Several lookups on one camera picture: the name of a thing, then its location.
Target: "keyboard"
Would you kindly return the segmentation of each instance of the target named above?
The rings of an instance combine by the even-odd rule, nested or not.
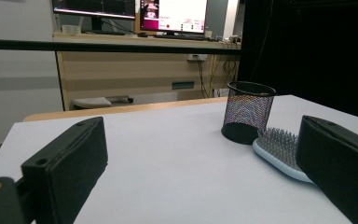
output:
[[[164,39],[182,39],[182,40],[198,40],[203,41],[205,37],[196,36],[196,35],[153,35],[155,38],[164,38]]]
[[[96,34],[96,35],[125,35],[124,33],[117,31],[102,31],[102,30],[84,30],[84,34]]]

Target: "computer monitor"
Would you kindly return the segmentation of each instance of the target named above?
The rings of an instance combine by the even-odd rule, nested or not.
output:
[[[208,0],[141,0],[140,29],[203,35]]]
[[[101,18],[135,20],[135,0],[52,0],[53,13],[89,16],[92,29],[102,30]]]

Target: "pen holder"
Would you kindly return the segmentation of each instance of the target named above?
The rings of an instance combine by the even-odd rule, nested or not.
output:
[[[265,129],[276,91],[253,82],[234,81],[229,88],[222,135],[240,144],[251,145],[257,130]]]

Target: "hair brush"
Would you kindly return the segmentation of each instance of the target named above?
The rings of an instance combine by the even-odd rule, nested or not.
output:
[[[253,148],[259,156],[286,175],[313,183],[296,164],[297,135],[277,128],[259,129],[257,133]]]

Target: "mouse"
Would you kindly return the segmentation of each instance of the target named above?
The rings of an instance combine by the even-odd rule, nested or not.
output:
[[[138,33],[138,37],[148,37],[149,35],[145,32]]]

